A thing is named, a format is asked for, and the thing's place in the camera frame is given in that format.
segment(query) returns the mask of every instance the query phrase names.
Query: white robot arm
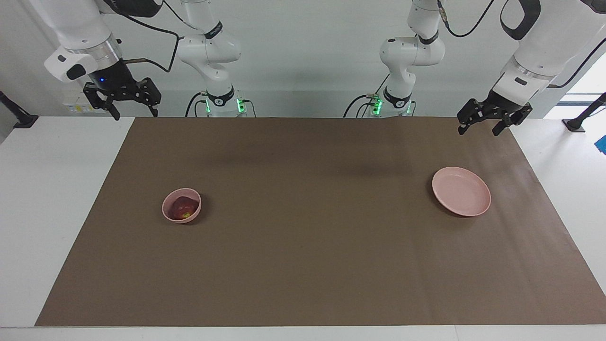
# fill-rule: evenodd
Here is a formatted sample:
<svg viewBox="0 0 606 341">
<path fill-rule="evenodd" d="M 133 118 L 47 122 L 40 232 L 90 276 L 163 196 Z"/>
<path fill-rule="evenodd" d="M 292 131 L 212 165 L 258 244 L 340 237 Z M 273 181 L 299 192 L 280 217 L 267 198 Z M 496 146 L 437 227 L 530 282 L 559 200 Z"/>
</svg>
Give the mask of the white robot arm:
<svg viewBox="0 0 606 341">
<path fill-rule="evenodd" d="M 520 0 L 524 18 L 503 29 L 520 45 L 501 71 L 484 102 L 475 99 L 459 111 L 459 133 L 474 123 L 495 118 L 499 135 L 506 127 L 520 125 L 532 107 L 528 101 L 564 70 L 606 25 L 606 0 Z"/>
<path fill-rule="evenodd" d="M 42 20 L 55 31 L 60 47 L 45 61 L 47 70 L 63 82 L 84 75 L 84 94 L 95 109 L 104 109 L 114 119 L 120 113 L 114 101 L 132 100 L 143 103 L 157 116 L 161 94 L 150 78 L 135 81 L 122 59 L 122 52 L 112 32 L 101 19 L 94 0 L 30 0 Z M 105 9 L 126 15 L 153 16 L 160 6 L 153 0 L 106 1 Z"/>
<path fill-rule="evenodd" d="M 206 83 L 207 111 L 210 116 L 238 116 L 242 112 L 237 91 L 222 63 L 240 59 L 238 40 L 223 31 L 210 9 L 210 0 L 181 0 L 187 21 L 202 34 L 185 36 L 179 42 L 177 55 L 202 75 Z"/>
<path fill-rule="evenodd" d="M 402 115 L 407 108 L 416 77 L 411 66 L 432 66 L 444 58 L 444 42 L 439 37 L 440 12 L 436 0 L 413 0 L 408 25 L 415 37 L 388 39 L 381 46 L 381 61 L 389 68 L 387 86 L 381 93 L 382 110 L 371 117 Z"/>
</svg>

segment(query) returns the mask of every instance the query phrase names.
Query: pink bowl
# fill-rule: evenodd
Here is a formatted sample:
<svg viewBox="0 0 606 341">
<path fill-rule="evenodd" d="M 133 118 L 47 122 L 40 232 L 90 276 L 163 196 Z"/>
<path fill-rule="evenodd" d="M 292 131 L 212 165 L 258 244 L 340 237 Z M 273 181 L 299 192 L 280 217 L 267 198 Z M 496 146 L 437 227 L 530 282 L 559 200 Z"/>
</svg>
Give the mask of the pink bowl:
<svg viewBox="0 0 606 341">
<path fill-rule="evenodd" d="M 189 216 L 189 218 L 182 219 L 182 220 L 175 220 L 175 219 L 170 218 L 169 213 L 170 213 L 170 208 L 173 206 L 173 204 L 179 197 L 188 197 L 188 198 L 194 199 L 199 203 L 199 205 L 198 205 L 198 209 L 196 210 L 196 212 L 194 212 L 191 216 Z M 201 209 L 202 209 L 202 198 L 200 198 L 200 193 L 196 192 L 194 189 L 191 189 L 191 188 L 177 189 L 176 191 L 173 191 L 171 194 L 169 194 L 162 202 L 162 214 L 164 215 L 164 218 L 166 218 L 174 223 L 177 223 L 177 224 L 185 224 L 185 223 L 189 223 L 190 221 L 194 220 L 198 216 L 198 214 L 200 214 Z"/>
<path fill-rule="evenodd" d="M 433 176 L 431 186 L 440 204 L 456 214 L 475 217 L 490 207 L 488 186 L 479 176 L 464 168 L 440 169 Z"/>
</svg>

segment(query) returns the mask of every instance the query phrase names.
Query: red apple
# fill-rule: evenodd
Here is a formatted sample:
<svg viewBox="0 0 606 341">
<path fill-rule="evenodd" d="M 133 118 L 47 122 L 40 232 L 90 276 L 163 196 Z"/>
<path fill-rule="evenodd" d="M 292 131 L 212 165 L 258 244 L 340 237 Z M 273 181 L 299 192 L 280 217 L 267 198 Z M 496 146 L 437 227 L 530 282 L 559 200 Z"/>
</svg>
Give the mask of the red apple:
<svg viewBox="0 0 606 341">
<path fill-rule="evenodd" d="M 175 220 L 183 220 L 191 217 L 191 215 L 198 209 L 198 203 L 196 200 L 188 197 L 179 197 L 173 203 L 170 209 L 171 215 Z"/>
</svg>

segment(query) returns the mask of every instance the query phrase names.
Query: brown table surface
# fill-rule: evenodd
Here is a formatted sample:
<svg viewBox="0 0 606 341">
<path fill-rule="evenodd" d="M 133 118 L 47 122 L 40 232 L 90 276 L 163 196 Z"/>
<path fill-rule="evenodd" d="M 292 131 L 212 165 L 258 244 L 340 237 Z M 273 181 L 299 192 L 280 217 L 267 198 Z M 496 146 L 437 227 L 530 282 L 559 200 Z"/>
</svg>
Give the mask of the brown table surface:
<svg viewBox="0 0 606 341">
<path fill-rule="evenodd" d="M 137 118 L 38 326 L 606 323 L 606 297 L 509 131 L 451 118 Z M 431 178 L 493 203 L 463 218 Z M 189 225 L 161 215 L 180 187 Z"/>
</svg>

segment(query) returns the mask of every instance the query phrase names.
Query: white table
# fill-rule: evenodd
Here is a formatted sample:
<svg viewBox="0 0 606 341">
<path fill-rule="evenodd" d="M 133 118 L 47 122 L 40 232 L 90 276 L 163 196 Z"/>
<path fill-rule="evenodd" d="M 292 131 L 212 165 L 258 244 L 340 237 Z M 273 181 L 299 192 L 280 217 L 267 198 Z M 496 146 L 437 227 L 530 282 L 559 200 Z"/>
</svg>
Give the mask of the white table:
<svg viewBox="0 0 606 341">
<path fill-rule="evenodd" d="M 606 325 L 33 328 L 132 122 L 40 117 L 0 145 L 0 340 L 606 340 Z M 606 291 L 606 155 L 593 145 L 606 116 L 585 128 L 528 120 L 513 132 Z"/>
</svg>

